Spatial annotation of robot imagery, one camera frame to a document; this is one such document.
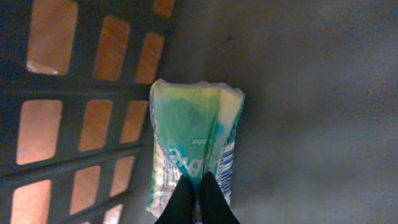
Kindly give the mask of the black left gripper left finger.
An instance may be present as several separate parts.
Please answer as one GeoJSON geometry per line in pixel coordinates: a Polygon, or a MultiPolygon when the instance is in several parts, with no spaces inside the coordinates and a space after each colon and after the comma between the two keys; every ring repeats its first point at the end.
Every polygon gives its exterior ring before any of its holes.
{"type": "Polygon", "coordinates": [[[155,224],[192,224],[195,193],[193,185],[181,176],[165,210],[155,224]]]}

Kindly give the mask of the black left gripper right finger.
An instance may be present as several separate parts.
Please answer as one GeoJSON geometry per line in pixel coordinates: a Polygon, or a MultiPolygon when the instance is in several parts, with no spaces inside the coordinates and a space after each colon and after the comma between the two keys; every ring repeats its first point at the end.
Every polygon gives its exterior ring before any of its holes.
{"type": "Polygon", "coordinates": [[[200,209],[203,224],[239,224],[211,172],[201,180],[200,209]]]}

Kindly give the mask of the green tissue pack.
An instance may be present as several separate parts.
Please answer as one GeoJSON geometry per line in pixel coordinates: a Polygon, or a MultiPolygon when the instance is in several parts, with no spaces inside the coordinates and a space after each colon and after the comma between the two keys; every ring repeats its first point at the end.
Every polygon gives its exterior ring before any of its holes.
{"type": "Polygon", "coordinates": [[[154,130],[154,158],[147,211],[159,218],[181,176],[194,191],[211,172],[227,202],[236,129],[245,94],[225,83],[169,83],[163,79],[150,89],[150,120],[154,130]]]}

